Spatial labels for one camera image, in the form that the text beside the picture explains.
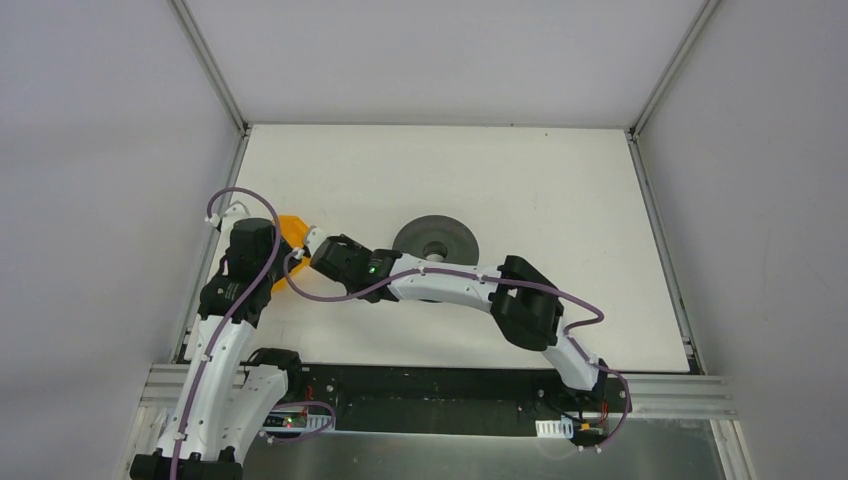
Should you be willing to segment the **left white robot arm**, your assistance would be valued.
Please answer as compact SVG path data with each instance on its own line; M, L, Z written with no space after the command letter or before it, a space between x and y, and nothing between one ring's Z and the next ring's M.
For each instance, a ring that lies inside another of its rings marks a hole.
M278 221L247 218L229 230L219 267L200 293L188 371L174 411L153 450L137 454L132 479L240 479L253 439L289 375L259 364L235 385L272 287L291 250Z

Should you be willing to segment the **black perforated cable spool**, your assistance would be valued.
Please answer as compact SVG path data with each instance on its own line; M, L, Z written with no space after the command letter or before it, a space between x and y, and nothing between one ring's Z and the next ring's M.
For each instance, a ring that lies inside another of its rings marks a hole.
M479 246L471 230L460 221L444 215L426 215L410 221L397 233L392 248L402 253L392 274L426 267L471 272L478 266ZM419 272L392 281L388 289L399 301L421 300L486 308L481 285L471 279Z

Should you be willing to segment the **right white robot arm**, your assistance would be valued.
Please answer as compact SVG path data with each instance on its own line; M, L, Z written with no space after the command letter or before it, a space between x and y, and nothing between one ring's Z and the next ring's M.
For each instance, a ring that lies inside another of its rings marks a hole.
M369 303L424 301L458 305L489 314L505 340L540 353L565 387L594 392L605 374L598 357L572 336L590 320L567 323L566 302L603 313L555 287L527 260L508 255L499 265L469 266L428 261L398 250L370 250L346 235L310 232L304 239L310 266L342 285L349 299Z

